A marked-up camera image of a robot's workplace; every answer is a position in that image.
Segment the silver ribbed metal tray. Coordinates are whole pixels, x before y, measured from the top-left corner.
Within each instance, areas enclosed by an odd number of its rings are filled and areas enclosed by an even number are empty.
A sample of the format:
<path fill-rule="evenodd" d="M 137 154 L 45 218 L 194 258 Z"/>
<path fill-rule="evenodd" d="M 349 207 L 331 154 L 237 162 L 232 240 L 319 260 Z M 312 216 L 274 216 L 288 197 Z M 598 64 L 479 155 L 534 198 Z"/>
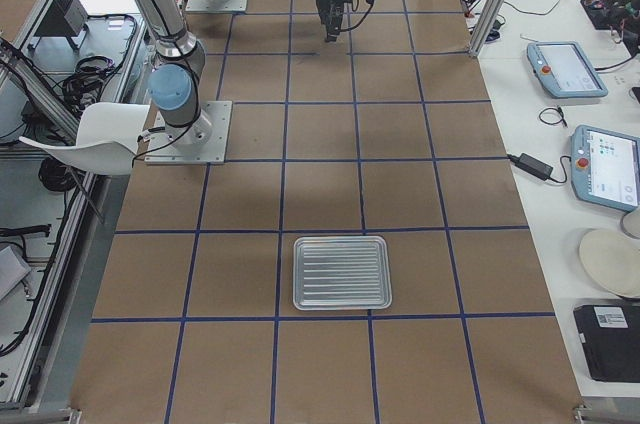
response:
<path fill-rule="evenodd" d="M 380 236 L 307 236 L 293 246 L 293 304 L 301 311 L 391 306 L 388 246 Z"/>

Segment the far blue teach pendant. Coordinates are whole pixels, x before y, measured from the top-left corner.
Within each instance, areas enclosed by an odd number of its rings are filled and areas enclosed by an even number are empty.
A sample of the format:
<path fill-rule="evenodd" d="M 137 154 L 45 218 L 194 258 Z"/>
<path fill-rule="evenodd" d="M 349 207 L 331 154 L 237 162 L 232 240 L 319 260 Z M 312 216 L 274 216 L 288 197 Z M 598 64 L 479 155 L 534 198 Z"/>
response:
<path fill-rule="evenodd" d="M 543 89 L 555 99 L 600 98 L 608 89 L 576 42 L 531 42 L 526 56 Z"/>

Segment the blue teach pendant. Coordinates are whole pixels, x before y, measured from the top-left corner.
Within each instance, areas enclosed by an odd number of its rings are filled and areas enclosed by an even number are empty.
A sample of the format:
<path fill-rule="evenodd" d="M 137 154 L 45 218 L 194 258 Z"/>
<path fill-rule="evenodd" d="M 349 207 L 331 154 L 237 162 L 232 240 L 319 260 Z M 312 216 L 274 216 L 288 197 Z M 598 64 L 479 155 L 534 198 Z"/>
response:
<path fill-rule="evenodd" d="M 571 137 L 571 184 L 582 201 L 630 212 L 639 206 L 639 139 L 591 125 Z"/>
<path fill-rule="evenodd" d="M 600 98 L 608 89 L 576 42 L 531 42 L 526 56 L 543 89 L 555 99 Z"/>

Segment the black power adapter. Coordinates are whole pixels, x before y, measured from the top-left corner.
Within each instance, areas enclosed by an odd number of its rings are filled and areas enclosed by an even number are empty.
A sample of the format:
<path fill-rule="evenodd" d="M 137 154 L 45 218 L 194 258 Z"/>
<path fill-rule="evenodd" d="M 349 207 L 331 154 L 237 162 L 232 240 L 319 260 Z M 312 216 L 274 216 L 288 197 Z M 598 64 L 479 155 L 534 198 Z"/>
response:
<path fill-rule="evenodd" d="M 529 154 L 508 154 L 507 157 L 509 161 L 518 169 L 528 173 L 529 175 L 532 175 L 542 181 L 547 181 L 551 178 L 553 167 L 532 157 Z"/>

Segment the white plastic chair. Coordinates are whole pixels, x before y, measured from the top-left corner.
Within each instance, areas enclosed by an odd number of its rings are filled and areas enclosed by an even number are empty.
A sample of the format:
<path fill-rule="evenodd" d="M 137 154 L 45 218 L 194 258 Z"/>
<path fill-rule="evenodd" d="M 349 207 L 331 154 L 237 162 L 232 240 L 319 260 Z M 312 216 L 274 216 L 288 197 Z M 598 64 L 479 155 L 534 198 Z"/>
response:
<path fill-rule="evenodd" d="M 84 110 L 73 146 L 48 145 L 23 136 L 19 140 L 82 171 L 130 175 L 149 109 L 143 104 L 98 102 Z"/>

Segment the near blue teach pendant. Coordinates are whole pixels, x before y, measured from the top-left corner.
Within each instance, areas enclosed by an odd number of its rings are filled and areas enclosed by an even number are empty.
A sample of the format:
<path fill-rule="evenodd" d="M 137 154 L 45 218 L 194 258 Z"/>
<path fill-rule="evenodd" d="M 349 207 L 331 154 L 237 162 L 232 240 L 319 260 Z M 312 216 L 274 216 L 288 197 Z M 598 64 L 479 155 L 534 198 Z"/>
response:
<path fill-rule="evenodd" d="M 639 139 L 591 125 L 571 137 L 571 184 L 582 201 L 630 212 L 639 206 Z"/>

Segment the white round plate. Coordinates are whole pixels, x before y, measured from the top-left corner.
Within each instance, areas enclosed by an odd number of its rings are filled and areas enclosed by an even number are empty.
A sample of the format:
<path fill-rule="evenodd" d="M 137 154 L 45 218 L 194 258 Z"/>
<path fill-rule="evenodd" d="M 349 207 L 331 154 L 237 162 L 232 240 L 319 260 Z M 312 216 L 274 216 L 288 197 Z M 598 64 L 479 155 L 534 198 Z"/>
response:
<path fill-rule="evenodd" d="M 639 249 L 624 234 L 588 231 L 578 253 L 587 275 L 602 288 L 623 298 L 639 298 Z"/>

